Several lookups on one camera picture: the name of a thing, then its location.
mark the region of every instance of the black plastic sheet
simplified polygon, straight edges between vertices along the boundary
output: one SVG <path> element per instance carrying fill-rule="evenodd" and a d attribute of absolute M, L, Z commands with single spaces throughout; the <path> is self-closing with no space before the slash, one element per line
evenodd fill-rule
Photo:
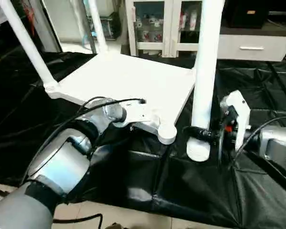
<path fill-rule="evenodd" d="M 43 55 L 60 80 L 93 55 Z M 154 59 L 191 68 L 191 59 Z M 219 61 L 212 119 L 218 102 L 240 90 L 251 107 L 250 124 L 286 115 L 286 62 Z M 92 200 L 234 228 L 286 228 L 286 191 L 245 155 L 233 171 L 219 172 L 216 148 L 203 163 L 186 154 L 182 128 L 190 124 L 192 96 L 177 122 L 171 146 L 135 130 L 124 141 L 105 144 L 95 152 L 89 183 L 76 201 Z M 0 62 L 0 183 L 17 186 L 27 164 L 49 133 L 78 106 L 44 92 L 24 53 Z M 286 126 L 286 120 L 277 125 Z M 113 129 L 111 136 L 121 137 Z"/>

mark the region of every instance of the white cabinet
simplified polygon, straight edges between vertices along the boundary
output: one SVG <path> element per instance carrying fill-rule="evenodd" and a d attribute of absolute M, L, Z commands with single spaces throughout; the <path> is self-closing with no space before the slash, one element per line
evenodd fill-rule
<path fill-rule="evenodd" d="M 138 56 L 141 50 L 162 57 L 198 51 L 203 0 L 125 1 L 132 56 Z M 281 61 L 286 54 L 283 30 L 268 22 L 260 30 L 223 26 L 218 58 Z"/>
<path fill-rule="evenodd" d="M 126 0 L 129 45 L 132 56 L 137 50 L 170 53 L 173 0 Z"/>
<path fill-rule="evenodd" d="M 163 57 L 198 50 L 202 0 L 125 1 L 132 56 L 139 50 L 158 50 Z M 183 42 L 183 33 L 194 39 Z"/>

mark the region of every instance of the door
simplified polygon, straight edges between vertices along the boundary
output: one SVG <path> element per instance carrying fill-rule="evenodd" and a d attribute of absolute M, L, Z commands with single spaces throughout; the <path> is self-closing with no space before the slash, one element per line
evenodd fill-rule
<path fill-rule="evenodd" d="M 126 0 L 130 51 L 168 57 L 173 0 Z"/>
<path fill-rule="evenodd" d="M 202 0 L 174 0 L 170 57 L 198 51 Z"/>

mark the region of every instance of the black cable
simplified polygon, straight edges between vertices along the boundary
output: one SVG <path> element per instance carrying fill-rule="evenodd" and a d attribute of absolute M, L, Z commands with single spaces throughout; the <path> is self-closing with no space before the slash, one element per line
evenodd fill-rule
<path fill-rule="evenodd" d="M 33 159 L 31 160 L 31 162 L 29 163 L 28 167 L 26 168 L 25 170 L 25 173 L 21 179 L 21 182 L 20 182 L 20 185 L 23 184 L 23 182 L 25 181 L 26 179 L 26 176 L 27 176 L 27 173 L 29 171 L 29 168 L 32 164 L 32 162 L 36 159 L 36 157 L 40 154 L 40 152 L 52 141 L 52 139 L 54 137 L 56 137 L 64 128 L 65 126 L 73 121 L 74 119 L 90 112 L 90 111 L 93 111 L 93 110 L 96 110 L 100 107 L 103 107 L 103 106 L 108 106 L 108 105 L 112 105 L 112 104 L 118 104 L 118 103 L 122 103 L 122 102 L 126 102 L 126 101 L 133 101 L 133 100 L 137 100 L 137 101 L 140 101 L 140 103 L 144 104 L 146 103 L 146 101 L 144 99 L 137 99 L 137 98 L 134 98 L 134 99 L 122 99 L 122 100 L 116 100 L 116 101 L 111 101 L 111 102 L 107 102 L 107 103 L 104 103 L 104 104 L 100 104 L 100 105 L 96 105 L 92 108 L 88 108 L 87 110 L 85 111 L 82 111 L 82 112 L 79 112 L 79 113 L 76 113 L 75 115 L 73 115 L 71 118 L 67 119 L 66 121 L 64 121 L 59 127 L 57 127 L 51 134 L 50 136 L 42 143 L 42 145 L 39 147 L 39 149 L 37 150 L 36 154 L 34 155 Z"/>
<path fill-rule="evenodd" d="M 101 213 L 95 214 L 93 216 L 79 218 L 79 219 L 54 219 L 53 223 L 58 223 L 58 224 L 80 223 L 80 222 L 88 221 L 88 220 L 91 220 L 91 219 L 94 219 L 94 218 L 97 218 L 97 217 L 100 217 L 100 222 L 99 222 L 98 229 L 101 229 L 102 222 L 103 222 L 103 215 Z"/>
<path fill-rule="evenodd" d="M 95 99 L 104 99 L 105 97 L 104 96 L 96 96 L 96 97 L 93 97 L 89 100 L 87 100 L 86 102 L 84 102 L 80 108 L 78 109 L 78 111 L 76 113 L 79 113 L 88 103 L 90 103 L 91 101 L 95 100 Z"/>
<path fill-rule="evenodd" d="M 269 125 L 270 123 L 272 122 L 275 122 L 277 120 L 280 120 L 280 119 L 285 119 L 286 116 L 282 116 L 282 117 L 276 117 L 276 118 L 273 118 L 273 119 L 270 119 L 268 120 L 267 122 L 265 122 L 264 124 L 260 125 L 255 131 L 253 131 L 250 136 L 245 140 L 245 142 L 241 145 L 241 147 L 237 150 L 236 152 L 236 155 L 234 157 L 234 159 L 232 160 L 232 162 L 230 162 L 229 166 L 228 166 L 228 169 L 230 169 L 235 161 L 237 160 L 237 158 L 240 156 L 240 154 L 242 153 L 243 149 L 247 146 L 247 144 L 250 142 L 250 140 L 258 133 L 261 131 L 261 129 L 263 129 L 265 126 Z"/>
<path fill-rule="evenodd" d="M 230 122 L 230 117 L 225 117 L 223 120 L 223 123 L 221 124 L 220 130 L 219 130 L 219 139 L 218 139 L 218 162 L 217 167 L 218 169 L 221 169 L 221 163 L 222 163 L 222 153 L 223 153 L 223 143 L 224 143 L 224 136 L 225 136 L 225 128 Z"/>

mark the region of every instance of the floor tile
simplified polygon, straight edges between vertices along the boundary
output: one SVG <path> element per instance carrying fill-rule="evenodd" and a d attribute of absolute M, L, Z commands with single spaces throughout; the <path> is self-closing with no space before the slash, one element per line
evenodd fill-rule
<path fill-rule="evenodd" d="M 191 222 L 183 219 L 172 219 L 172 229 L 223 229 L 222 227 Z"/>
<path fill-rule="evenodd" d="M 102 229 L 120 223 L 123 227 L 129 229 L 170 229 L 171 218 L 161 215 L 149 214 L 141 211 L 119 208 L 94 202 L 84 202 L 81 206 L 78 218 L 103 214 Z M 74 224 L 74 229 L 92 229 L 97 228 L 99 219 Z"/>
<path fill-rule="evenodd" d="M 55 219 L 76 219 L 80 211 L 81 203 L 79 204 L 60 204 L 57 206 L 54 218 Z M 52 229 L 72 229 L 73 224 L 53 224 Z"/>
<path fill-rule="evenodd" d="M 7 185 L 1 185 L 0 184 L 0 189 L 2 191 L 8 191 L 8 192 L 12 192 L 14 191 L 16 188 L 15 187 L 12 187 L 12 186 L 7 186 Z"/>
<path fill-rule="evenodd" d="M 106 41 L 106 43 L 108 45 L 110 52 L 121 53 L 121 47 L 122 47 L 121 37 L 118 37 L 115 41 Z M 64 52 L 81 52 L 86 54 L 92 53 L 90 44 L 88 43 L 83 46 L 82 44 L 78 43 L 62 42 L 61 48 Z M 100 47 L 97 41 L 95 42 L 95 48 L 96 52 L 100 53 Z"/>

